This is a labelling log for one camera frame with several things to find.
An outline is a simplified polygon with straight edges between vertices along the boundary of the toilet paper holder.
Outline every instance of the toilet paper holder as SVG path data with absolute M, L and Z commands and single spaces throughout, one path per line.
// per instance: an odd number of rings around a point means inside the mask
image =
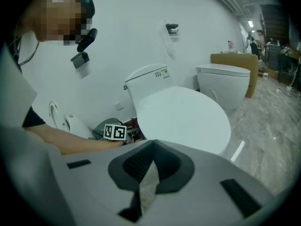
M 178 24 L 166 24 L 166 28 L 169 34 L 175 34 L 179 30 L 176 29 L 179 25 Z

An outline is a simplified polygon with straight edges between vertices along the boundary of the smart toilet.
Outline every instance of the smart toilet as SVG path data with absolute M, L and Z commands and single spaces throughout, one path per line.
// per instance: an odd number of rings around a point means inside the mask
M 230 139 L 227 115 L 211 98 L 174 84 L 166 65 L 154 64 L 126 80 L 146 139 L 165 140 L 221 154 Z
M 215 100 L 223 109 L 240 107 L 250 82 L 249 70 L 218 64 L 200 65 L 196 70 L 201 93 Z
M 89 128 L 75 115 L 67 114 L 63 116 L 55 101 L 49 103 L 49 116 L 57 129 L 85 139 L 93 138 Z

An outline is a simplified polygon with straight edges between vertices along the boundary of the cardboard box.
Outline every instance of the cardboard box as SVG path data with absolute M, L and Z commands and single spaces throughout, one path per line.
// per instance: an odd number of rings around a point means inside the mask
M 291 50 L 288 54 L 290 57 L 299 60 L 299 52 L 297 50 Z
M 258 57 L 250 54 L 212 54 L 212 64 L 232 65 L 251 71 L 246 97 L 251 98 L 258 78 Z

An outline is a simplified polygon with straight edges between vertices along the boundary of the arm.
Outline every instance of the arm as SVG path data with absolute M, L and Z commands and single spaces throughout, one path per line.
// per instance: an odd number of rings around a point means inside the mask
M 124 143 L 124 141 L 111 142 L 84 139 L 65 131 L 52 128 L 46 124 L 27 127 L 25 129 L 40 136 L 45 143 L 56 145 L 61 154 L 105 151 L 122 146 Z
M 255 40 L 255 41 L 257 42 L 257 44 L 261 44 L 261 45 L 265 46 L 264 41 L 261 41 L 261 40 Z

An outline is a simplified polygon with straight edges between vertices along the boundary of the black slot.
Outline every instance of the black slot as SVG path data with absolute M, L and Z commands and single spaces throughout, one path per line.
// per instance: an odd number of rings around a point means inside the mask
M 178 24 L 166 24 L 166 28 L 168 29 L 175 29 L 177 28 L 179 25 Z
M 67 163 L 67 166 L 69 169 L 73 169 L 73 168 L 78 168 L 78 167 L 82 167 L 85 166 L 87 164 L 90 164 L 91 162 L 89 160 L 81 160 L 81 161 L 75 161 L 75 162 L 70 162 Z
M 222 181 L 221 185 L 245 218 L 261 208 L 255 199 L 236 180 L 227 179 Z
M 119 215 L 132 222 L 138 221 L 142 216 L 139 191 L 134 193 L 130 206 L 127 209 L 123 209 Z

